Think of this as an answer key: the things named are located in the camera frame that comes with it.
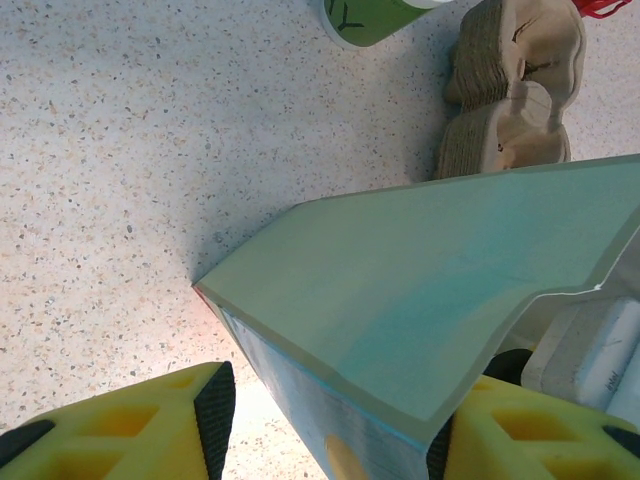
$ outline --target terrazzo floor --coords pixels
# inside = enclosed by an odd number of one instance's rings
[[[427,179],[473,3],[347,52],[317,0],[1,2],[0,431],[229,359],[225,478],[324,478],[191,284],[297,203]],[[577,160],[640,152],[639,24],[586,20]]]

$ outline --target black foam edge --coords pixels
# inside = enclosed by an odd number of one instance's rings
[[[224,362],[193,400],[209,480],[221,480],[236,406],[233,368]]]
[[[427,471],[429,480],[443,480],[449,457],[453,416],[442,426],[427,451]]]
[[[0,435],[0,468],[18,457],[55,426],[51,420],[38,420]]]
[[[626,449],[637,459],[640,459],[640,435],[629,430],[624,430],[613,425],[605,425],[602,427],[607,435],[615,440],[618,445]]]

